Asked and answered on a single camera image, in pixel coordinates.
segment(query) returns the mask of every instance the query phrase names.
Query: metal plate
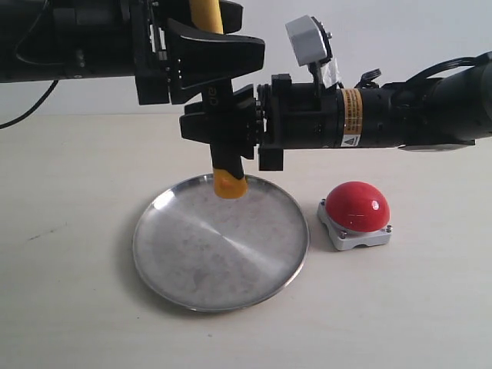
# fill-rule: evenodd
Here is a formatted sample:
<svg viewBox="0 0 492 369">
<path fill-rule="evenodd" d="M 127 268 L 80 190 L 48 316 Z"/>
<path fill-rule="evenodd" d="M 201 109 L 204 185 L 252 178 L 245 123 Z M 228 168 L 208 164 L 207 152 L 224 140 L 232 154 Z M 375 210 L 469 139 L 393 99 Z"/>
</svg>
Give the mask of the metal plate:
<svg viewBox="0 0 492 369">
<path fill-rule="evenodd" d="M 221 312 L 265 301 L 297 276 L 309 246 L 301 209 L 276 185 L 247 179 L 238 200 L 218 198 L 205 175 L 152 202 L 133 243 L 150 288 L 182 307 Z"/>
</svg>

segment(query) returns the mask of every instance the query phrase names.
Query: yellow warning label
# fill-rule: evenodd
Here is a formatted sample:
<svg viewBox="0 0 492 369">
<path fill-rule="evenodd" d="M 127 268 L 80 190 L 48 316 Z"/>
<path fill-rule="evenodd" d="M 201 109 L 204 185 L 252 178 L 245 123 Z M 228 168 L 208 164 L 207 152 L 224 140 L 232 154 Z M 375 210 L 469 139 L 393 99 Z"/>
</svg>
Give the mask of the yellow warning label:
<svg viewBox="0 0 492 369">
<path fill-rule="evenodd" d="M 356 88 L 342 89 L 341 92 L 344 96 L 345 105 L 344 135 L 360 136 L 362 121 L 364 120 L 361 92 Z"/>
</svg>

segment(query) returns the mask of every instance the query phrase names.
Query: warning label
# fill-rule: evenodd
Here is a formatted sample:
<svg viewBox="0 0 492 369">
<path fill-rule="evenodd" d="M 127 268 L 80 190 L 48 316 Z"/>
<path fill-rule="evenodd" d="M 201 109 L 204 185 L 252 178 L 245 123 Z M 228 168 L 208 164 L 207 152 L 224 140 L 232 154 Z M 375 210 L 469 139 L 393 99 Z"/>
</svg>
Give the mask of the warning label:
<svg viewBox="0 0 492 369">
<path fill-rule="evenodd" d="M 357 147 L 361 141 L 364 111 L 362 95 L 356 88 L 342 89 L 345 107 L 344 137 L 342 148 Z"/>
<path fill-rule="evenodd" d="M 344 139 L 341 142 L 342 148 L 356 148 L 361 140 L 361 135 L 344 135 Z"/>
</svg>

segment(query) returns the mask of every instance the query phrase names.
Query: stainless steel tray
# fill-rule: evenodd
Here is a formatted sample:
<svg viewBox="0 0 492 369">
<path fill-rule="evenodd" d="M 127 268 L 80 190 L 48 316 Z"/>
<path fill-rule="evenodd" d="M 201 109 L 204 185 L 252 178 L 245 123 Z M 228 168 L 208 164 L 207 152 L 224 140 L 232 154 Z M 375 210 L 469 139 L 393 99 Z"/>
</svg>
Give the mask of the stainless steel tray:
<svg viewBox="0 0 492 369">
<path fill-rule="evenodd" d="M 301 209 L 275 184 L 247 180 L 238 200 L 218 198 L 204 175 L 152 202 L 133 242 L 151 289 L 187 309 L 221 312 L 265 301 L 297 276 L 309 246 Z"/>
</svg>

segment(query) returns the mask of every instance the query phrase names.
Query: yellow handle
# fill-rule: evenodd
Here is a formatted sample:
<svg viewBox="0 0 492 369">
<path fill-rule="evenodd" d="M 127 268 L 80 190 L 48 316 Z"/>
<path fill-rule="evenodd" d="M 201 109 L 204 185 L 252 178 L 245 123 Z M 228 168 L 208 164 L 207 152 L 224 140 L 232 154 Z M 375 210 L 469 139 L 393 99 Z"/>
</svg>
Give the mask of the yellow handle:
<svg viewBox="0 0 492 369">
<path fill-rule="evenodd" d="M 202 31 L 224 33 L 219 0 L 189 0 L 191 20 Z"/>
<path fill-rule="evenodd" d="M 198 29 L 224 34 L 219 0 L 189 0 L 189 2 L 191 20 Z M 237 179 L 224 168 L 214 168 L 214 191 L 220 198 L 240 198 L 248 191 L 248 183 L 245 177 Z"/>
</svg>

